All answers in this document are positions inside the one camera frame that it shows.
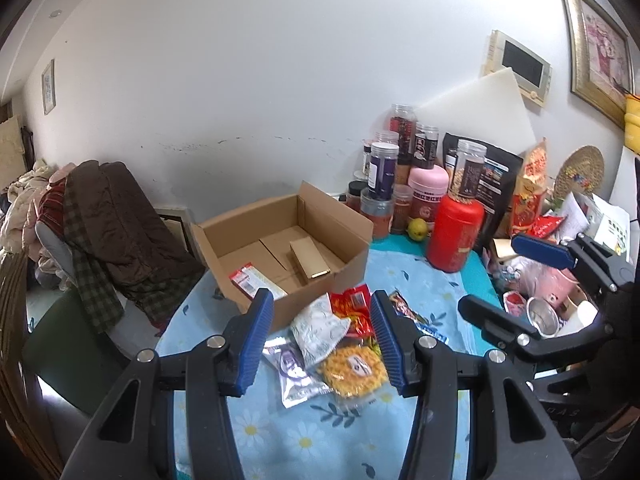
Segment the red gold snack bag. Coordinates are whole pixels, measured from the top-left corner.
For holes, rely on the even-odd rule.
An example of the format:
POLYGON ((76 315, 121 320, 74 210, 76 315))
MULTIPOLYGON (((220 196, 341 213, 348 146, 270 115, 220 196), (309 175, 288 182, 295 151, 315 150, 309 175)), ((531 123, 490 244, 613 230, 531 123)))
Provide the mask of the red gold snack bag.
POLYGON ((366 284, 346 289, 341 294, 332 292, 330 303, 332 312, 342 320, 349 320, 347 336, 369 338, 374 336, 370 319, 371 293, 366 284))

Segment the packaged yellow waffle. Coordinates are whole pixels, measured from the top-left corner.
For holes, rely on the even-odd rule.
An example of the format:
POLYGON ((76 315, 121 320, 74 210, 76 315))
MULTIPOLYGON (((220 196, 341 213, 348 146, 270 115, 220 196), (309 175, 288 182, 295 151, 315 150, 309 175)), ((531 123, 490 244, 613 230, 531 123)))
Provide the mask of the packaged yellow waffle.
POLYGON ((336 348, 320 363, 319 370, 324 381, 342 399, 368 396, 387 382, 382 359, 365 346, 336 348))

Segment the purple white snack bag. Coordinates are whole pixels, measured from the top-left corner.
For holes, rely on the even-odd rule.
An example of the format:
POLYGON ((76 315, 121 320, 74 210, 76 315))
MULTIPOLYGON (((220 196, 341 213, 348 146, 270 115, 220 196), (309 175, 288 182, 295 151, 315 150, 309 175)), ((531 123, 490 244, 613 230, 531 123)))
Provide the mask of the purple white snack bag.
POLYGON ((273 337, 265 342, 262 355, 276 370, 284 408, 294 408, 316 396, 324 396, 331 388, 314 372, 307 372, 302 354, 294 340, 273 337))

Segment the white bread drawing snack bag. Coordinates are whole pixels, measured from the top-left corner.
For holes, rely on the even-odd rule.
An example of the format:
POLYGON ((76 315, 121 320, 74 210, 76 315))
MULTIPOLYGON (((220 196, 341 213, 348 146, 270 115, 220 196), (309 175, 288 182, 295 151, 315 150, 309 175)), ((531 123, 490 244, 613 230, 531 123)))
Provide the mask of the white bread drawing snack bag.
POLYGON ((349 318, 337 316, 330 296, 324 294, 303 308, 290 325, 306 368, 313 368, 325 360, 347 335, 349 318))

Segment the gold rectangular box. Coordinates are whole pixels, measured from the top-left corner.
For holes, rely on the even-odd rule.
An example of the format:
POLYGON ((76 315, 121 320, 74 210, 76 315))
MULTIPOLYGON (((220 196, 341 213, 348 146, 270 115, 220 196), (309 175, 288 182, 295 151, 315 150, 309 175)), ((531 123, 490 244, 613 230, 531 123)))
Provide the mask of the gold rectangular box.
POLYGON ((307 281, 313 281, 331 273, 331 268, 311 237, 293 240, 290 243, 290 248, 307 281))

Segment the red white snack stick packet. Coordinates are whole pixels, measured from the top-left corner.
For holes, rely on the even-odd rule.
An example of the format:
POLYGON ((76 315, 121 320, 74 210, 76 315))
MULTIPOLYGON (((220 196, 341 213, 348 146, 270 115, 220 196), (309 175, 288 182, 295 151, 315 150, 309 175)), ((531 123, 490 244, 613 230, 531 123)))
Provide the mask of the red white snack stick packet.
POLYGON ((288 293, 275 282, 267 278, 251 263, 244 264, 238 270, 235 270, 229 276, 230 281, 239 289, 247 298, 254 299, 258 290, 261 288, 271 292, 274 300, 278 300, 288 293))

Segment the blue biscuit tube pack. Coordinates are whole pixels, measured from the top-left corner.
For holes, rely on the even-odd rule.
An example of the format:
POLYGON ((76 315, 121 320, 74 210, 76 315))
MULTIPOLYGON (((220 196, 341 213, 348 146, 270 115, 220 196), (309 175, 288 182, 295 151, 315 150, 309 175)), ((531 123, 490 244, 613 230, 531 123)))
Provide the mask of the blue biscuit tube pack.
POLYGON ((416 322, 416 328, 420 330, 422 334, 432 336, 433 338, 435 338, 439 342, 442 342, 443 344, 448 344, 449 342, 449 339, 446 336, 439 333, 439 331, 435 330, 431 325, 416 322))

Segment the steel bowl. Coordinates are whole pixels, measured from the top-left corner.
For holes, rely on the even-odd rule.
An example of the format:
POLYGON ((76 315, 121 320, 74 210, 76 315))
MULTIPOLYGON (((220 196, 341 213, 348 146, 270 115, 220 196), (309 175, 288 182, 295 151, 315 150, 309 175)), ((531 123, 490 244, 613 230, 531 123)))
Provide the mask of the steel bowl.
POLYGON ((560 319, 546 300, 532 297, 526 302, 526 315, 541 337, 555 337, 560 330, 560 319))

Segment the round woven fan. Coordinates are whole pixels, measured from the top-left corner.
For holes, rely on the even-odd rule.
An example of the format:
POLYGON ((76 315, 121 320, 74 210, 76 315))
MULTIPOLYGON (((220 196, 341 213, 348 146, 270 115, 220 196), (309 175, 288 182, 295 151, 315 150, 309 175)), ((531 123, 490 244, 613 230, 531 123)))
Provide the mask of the round woven fan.
POLYGON ((564 200, 569 192, 592 194, 600 190, 604 158, 598 148, 585 145, 563 162, 554 180, 553 198, 564 200))

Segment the black coffee bag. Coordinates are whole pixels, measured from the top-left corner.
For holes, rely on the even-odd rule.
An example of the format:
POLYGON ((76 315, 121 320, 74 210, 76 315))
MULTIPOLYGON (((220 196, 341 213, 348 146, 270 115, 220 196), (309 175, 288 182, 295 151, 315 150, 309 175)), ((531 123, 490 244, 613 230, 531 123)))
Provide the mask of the black coffee bag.
POLYGON ((474 250, 481 252, 494 238, 506 208, 511 203, 523 159, 486 141, 446 132, 442 140, 442 156, 444 156, 445 169, 449 174, 449 191, 454 187, 454 172, 460 141, 474 142, 486 148, 484 168, 480 173, 476 192, 476 199, 483 205, 485 211, 483 223, 474 244, 474 250))

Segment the red plastic canister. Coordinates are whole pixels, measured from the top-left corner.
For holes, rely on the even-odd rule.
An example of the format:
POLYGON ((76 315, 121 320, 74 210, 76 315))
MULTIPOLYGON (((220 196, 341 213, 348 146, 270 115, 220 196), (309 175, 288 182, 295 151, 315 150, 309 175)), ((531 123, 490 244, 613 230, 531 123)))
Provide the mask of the red plastic canister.
POLYGON ((446 195, 440 202, 427 244, 428 262, 447 273, 460 271, 472 252, 484 214, 478 200, 459 202, 446 195))

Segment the white foam board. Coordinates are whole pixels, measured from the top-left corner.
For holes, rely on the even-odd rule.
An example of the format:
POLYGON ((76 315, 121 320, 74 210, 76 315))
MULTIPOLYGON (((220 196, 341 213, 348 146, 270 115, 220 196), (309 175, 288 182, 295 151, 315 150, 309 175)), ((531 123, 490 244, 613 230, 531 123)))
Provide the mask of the white foam board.
POLYGON ((440 132, 484 141, 513 154, 524 153, 537 143, 510 68, 436 96, 416 108, 416 118, 440 132))

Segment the purple label clear jar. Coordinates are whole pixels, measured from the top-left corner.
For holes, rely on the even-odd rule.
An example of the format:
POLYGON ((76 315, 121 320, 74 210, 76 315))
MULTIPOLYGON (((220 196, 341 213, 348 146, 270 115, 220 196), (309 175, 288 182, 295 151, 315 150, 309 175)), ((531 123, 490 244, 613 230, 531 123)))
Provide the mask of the purple label clear jar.
POLYGON ((371 144, 368 188, 376 200, 390 200, 393 195, 399 146, 376 141, 371 144))

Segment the brown jacket on chair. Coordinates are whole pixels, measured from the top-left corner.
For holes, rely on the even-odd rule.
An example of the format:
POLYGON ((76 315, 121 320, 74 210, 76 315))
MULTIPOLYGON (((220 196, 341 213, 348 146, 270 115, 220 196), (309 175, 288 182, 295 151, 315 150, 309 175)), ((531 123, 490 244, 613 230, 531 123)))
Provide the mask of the brown jacket on chair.
POLYGON ((64 242, 93 328, 111 330, 124 296, 161 330, 204 273, 122 162, 87 160, 66 178, 64 242))

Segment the wall intercom screen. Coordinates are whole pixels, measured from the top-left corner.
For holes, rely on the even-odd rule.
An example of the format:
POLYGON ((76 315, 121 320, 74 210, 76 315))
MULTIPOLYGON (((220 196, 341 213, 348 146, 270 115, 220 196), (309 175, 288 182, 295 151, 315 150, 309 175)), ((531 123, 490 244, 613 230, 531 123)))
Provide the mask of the wall intercom screen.
POLYGON ((495 29, 489 36, 483 74, 497 73, 504 68, 512 70, 524 98, 540 107, 546 105, 552 75, 551 65, 518 40, 495 29))

